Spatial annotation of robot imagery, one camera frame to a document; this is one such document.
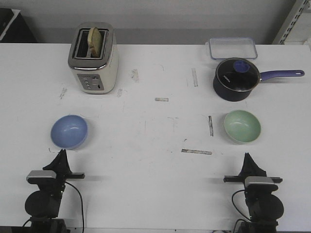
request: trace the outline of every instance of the white table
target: white table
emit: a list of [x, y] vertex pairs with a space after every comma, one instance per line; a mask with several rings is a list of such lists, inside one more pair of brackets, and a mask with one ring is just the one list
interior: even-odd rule
[[[260, 71], [302, 69], [306, 74], [260, 83], [240, 102], [214, 92], [218, 62], [203, 45], [118, 45], [117, 82], [106, 95], [79, 90], [67, 64], [69, 48], [0, 44], [0, 225], [20, 226], [29, 218], [24, 203], [38, 187], [26, 176], [60, 150], [50, 140], [53, 123], [77, 114], [86, 119], [89, 136], [67, 155], [71, 170], [86, 174], [72, 183], [82, 192], [87, 228], [232, 230], [240, 215], [231, 195], [243, 185], [223, 183], [223, 177], [238, 175], [249, 152], [268, 176], [284, 179], [274, 192], [285, 207], [277, 229], [311, 230], [308, 46], [258, 45], [253, 62]], [[256, 141], [238, 145], [226, 136], [224, 116], [236, 109], [260, 120]], [[240, 194], [237, 202], [247, 213], [243, 199]], [[82, 225], [79, 197], [69, 186], [59, 217], [68, 227]]]

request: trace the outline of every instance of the toaster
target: toaster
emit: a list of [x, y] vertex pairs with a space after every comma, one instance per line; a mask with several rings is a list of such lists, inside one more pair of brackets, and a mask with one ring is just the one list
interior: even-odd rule
[[103, 22], [80, 24], [71, 44], [68, 65], [82, 91], [89, 94], [111, 91], [116, 83], [119, 66], [113, 27]]

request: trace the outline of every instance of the purple handle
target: purple handle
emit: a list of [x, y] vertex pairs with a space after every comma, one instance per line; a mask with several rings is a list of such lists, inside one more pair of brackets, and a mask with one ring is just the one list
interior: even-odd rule
[[261, 80], [265, 81], [267, 79], [275, 77], [301, 77], [304, 76], [305, 72], [300, 69], [294, 70], [272, 70], [260, 73]]

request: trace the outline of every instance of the container lid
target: container lid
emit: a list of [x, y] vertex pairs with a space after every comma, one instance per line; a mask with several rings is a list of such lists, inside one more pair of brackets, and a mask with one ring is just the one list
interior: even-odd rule
[[227, 89], [239, 92], [252, 90], [260, 81], [256, 66], [242, 58], [228, 58], [216, 68], [216, 78]]
[[250, 37], [211, 38], [206, 45], [209, 47], [210, 56], [214, 60], [230, 57], [257, 58], [255, 42]]

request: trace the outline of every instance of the cable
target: cable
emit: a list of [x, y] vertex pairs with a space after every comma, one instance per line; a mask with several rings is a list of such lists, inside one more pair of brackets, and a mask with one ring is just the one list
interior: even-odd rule
[[235, 222], [235, 224], [234, 224], [234, 228], [233, 228], [233, 232], [232, 232], [232, 233], [234, 233], [234, 232], [235, 232], [235, 228], [236, 228], [236, 226], [237, 226], [237, 224], [238, 224], [238, 222], [239, 222], [239, 221], [246, 222], [244, 219], [239, 218], [239, 219]]
[[235, 203], [234, 203], [234, 201], [233, 201], [233, 197], [234, 197], [237, 193], [244, 192], [244, 191], [245, 191], [245, 189], [242, 189], [242, 190], [236, 191], [234, 194], [232, 194], [231, 201], [232, 201], [232, 204], [233, 204], [234, 208], [236, 208], [236, 210], [237, 210], [244, 218], [246, 218], [247, 220], [251, 221], [250, 218], [246, 217], [246, 216], [237, 208], [237, 206], [235, 205]]
[[82, 215], [82, 233], [84, 233], [84, 214], [83, 214], [83, 200], [82, 200], [82, 195], [81, 193], [79, 192], [79, 190], [73, 186], [72, 184], [68, 183], [67, 181], [65, 181], [66, 184], [70, 185], [71, 187], [73, 187], [79, 194], [80, 196], [80, 200], [81, 200], [81, 215]]
[[27, 224], [28, 222], [30, 222], [30, 219], [28, 219], [28, 220], [22, 225], [22, 227], [20, 228], [20, 233], [23, 232], [23, 229], [24, 229], [24, 227], [26, 226], [26, 224]]

